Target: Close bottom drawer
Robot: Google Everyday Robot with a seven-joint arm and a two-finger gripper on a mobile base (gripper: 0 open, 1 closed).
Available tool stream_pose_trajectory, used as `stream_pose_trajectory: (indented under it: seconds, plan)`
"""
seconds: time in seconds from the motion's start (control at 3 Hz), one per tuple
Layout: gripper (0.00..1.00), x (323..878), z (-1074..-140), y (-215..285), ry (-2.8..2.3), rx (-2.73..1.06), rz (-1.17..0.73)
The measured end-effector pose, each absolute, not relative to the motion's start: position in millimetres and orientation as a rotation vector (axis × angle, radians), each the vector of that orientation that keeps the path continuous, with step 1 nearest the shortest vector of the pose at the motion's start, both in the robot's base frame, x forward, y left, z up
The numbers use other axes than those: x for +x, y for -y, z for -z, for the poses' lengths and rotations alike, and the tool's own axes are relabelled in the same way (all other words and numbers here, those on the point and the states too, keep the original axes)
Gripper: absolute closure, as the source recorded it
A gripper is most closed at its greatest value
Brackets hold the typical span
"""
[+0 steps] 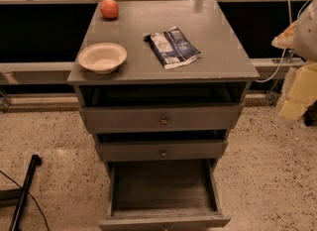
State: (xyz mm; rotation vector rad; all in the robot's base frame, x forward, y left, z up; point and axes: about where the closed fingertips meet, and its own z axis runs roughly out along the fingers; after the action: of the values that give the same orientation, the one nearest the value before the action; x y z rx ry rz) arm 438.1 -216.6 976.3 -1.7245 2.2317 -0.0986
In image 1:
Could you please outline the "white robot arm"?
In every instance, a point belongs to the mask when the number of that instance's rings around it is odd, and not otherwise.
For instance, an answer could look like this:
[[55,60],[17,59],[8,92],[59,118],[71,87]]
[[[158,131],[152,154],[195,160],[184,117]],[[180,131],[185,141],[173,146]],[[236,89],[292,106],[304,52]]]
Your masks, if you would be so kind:
[[306,126],[317,121],[317,0],[313,0],[271,44],[288,48],[305,59],[300,68],[291,68],[284,79],[277,104],[278,120],[291,123],[300,118]]

